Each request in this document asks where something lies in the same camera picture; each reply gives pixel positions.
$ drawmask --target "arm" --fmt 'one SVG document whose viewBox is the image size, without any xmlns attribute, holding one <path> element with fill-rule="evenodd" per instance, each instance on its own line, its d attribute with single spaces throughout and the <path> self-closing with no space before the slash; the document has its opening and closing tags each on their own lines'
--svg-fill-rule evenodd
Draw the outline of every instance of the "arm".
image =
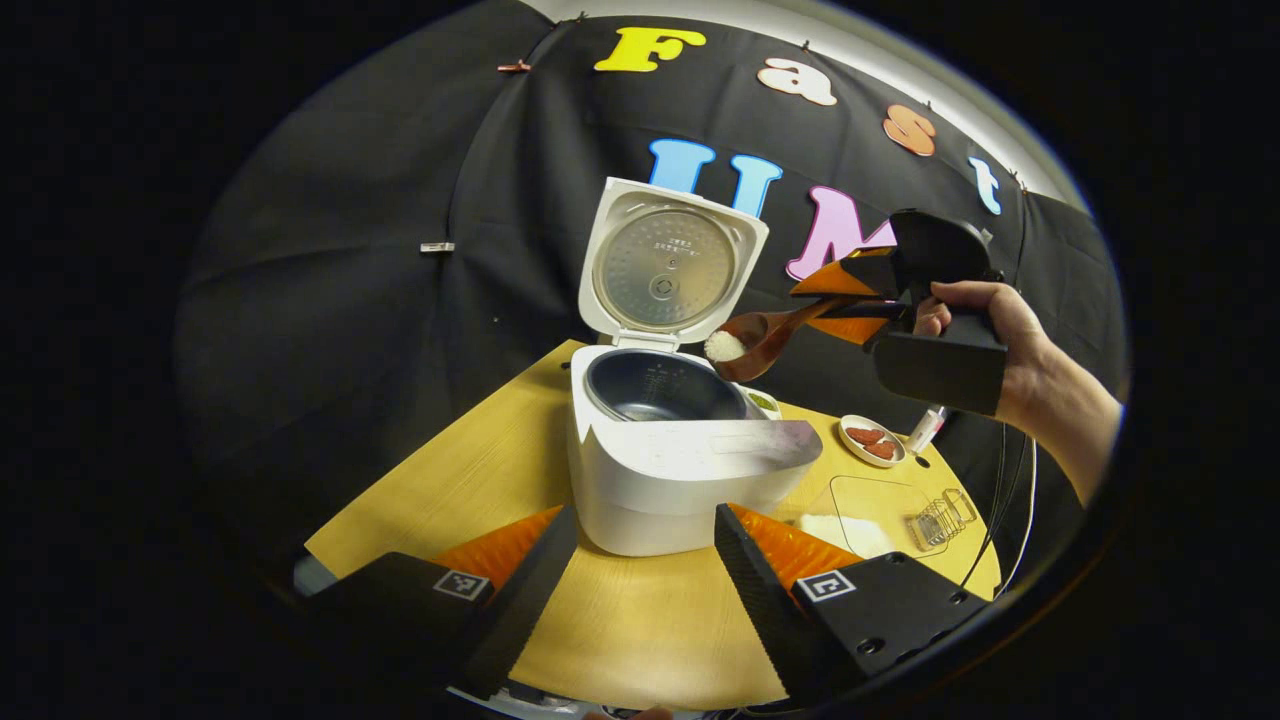
<svg viewBox="0 0 1280 720">
<path fill-rule="evenodd" d="M 986 309 L 1009 361 L 996 419 L 1036 439 L 1061 465 L 1082 505 L 1093 497 L 1120 429 L 1120 402 L 1044 334 L 1016 290 L 1002 283 L 933 283 L 915 332 L 938 334 L 951 322 L 947 304 Z"/>
</svg>

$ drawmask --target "white cable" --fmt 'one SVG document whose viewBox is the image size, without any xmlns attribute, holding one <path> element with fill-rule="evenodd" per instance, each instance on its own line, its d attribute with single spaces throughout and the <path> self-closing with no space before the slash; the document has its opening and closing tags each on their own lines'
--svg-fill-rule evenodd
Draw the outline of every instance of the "white cable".
<svg viewBox="0 0 1280 720">
<path fill-rule="evenodd" d="M 1000 597 L 1000 594 L 1005 592 L 1005 588 L 1009 587 L 1009 583 L 1014 579 L 1014 573 L 1016 573 L 1018 566 L 1023 564 L 1023 553 L 1027 552 L 1027 541 L 1030 539 L 1032 537 L 1032 521 L 1036 520 L 1036 441 L 1034 439 L 1032 441 L 1032 488 L 1027 495 L 1030 496 L 1030 501 L 1028 502 L 1027 507 L 1027 534 L 1023 536 L 1023 547 L 1018 550 L 1018 560 L 1014 561 L 1014 569 L 1010 570 L 1009 577 L 1005 578 L 1005 584 L 1000 585 L 1000 589 L 996 591 L 995 596 L 992 596 L 991 598 L 992 601 Z"/>
</svg>

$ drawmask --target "black fabric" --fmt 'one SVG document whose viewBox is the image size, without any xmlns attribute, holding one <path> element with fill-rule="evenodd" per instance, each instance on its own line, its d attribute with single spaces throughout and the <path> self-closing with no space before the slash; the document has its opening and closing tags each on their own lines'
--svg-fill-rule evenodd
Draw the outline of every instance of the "black fabric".
<svg viewBox="0 0 1280 720">
<path fill-rule="evenodd" d="M 988 229 L 993 266 L 1114 389 L 1124 328 L 1097 228 L 1060 202 L 1012 192 L 1014 178 L 928 108 L 854 68 L 726 26 L 588 18 L 548 33 L 550 23 L 521 8 L 483 4 L 325 88 L 264 143 L 210 223 L 179 311 L 178 373 L 210 487 L 264 553 L 301 543 L 564 340 L 595 340 L 577 287 L 604 179 L 648 181 L 649 143 L 664 137 L 716 150 L 695 192 L 723 204 L 739 179 L 733 155 L 783 169 L 760 215 L 769 241 L 736 311 L 804 302 L 788 297 L 795 281 L 783 268 L 814 218 L 809 190 L 828 186 L 856 200 L 863 237 L 913 206 Z M 627 26 L 694 29 L 707 45 L 650 73 L 595 72 Z M 493 68 L 517 58 L 532 72 Z M 818 68 L 837 105 L 763 86 L 764 58 Z M 934 156 L 886 137 L 891 104 L 931 119 Z M 1000 182 L 998 217 L 979 200 L 970 155 Z M 419 242 L 444 238 L 457 245 L 452 256 L 419 256 Z M 881 388 L 861 347 L 812 328 L 753 384 L 902 433 L 925 409 Z M 1010 432 L 1010 468 L 1019 439 Z M 987 514 L 998 425 L 959 415 L 937 442 Z M 1079 506 L 1047 456 L 1041 493 L 1037 537 L 1052 537 Z M 997 538 L 1006 569 L 1018 518 L 1011 511 Z"/>
</svg>

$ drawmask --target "rice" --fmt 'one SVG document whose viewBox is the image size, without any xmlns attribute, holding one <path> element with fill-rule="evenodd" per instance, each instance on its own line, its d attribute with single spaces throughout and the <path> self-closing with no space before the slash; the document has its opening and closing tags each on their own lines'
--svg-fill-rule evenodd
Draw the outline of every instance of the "rice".
<svg viewBox="0 0 1280 720">
<path fill-rule="evenodd" d="M 707 352 L 707 359 L 713 363 L 728 363 L 746 355 L 742 341 L 724 331 L 713 332 L 712 337 L 707 338 L 703 350 Z"/>
</svg>

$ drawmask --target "plastic lid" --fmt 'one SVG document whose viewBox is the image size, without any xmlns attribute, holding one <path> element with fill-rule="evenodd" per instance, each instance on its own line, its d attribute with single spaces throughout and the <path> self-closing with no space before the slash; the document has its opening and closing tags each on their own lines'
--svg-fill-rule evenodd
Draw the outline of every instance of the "plastic lid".
<svg viewBox="0 0 1280 720">
<path fill-rule="evenodd" d="M 689 327 L 730 292 L 733 243 L 713 220 L 684 208 L 639 213 L 596 255 L 596 295 L 625 325 L 655 332 Z"/>
</svg>

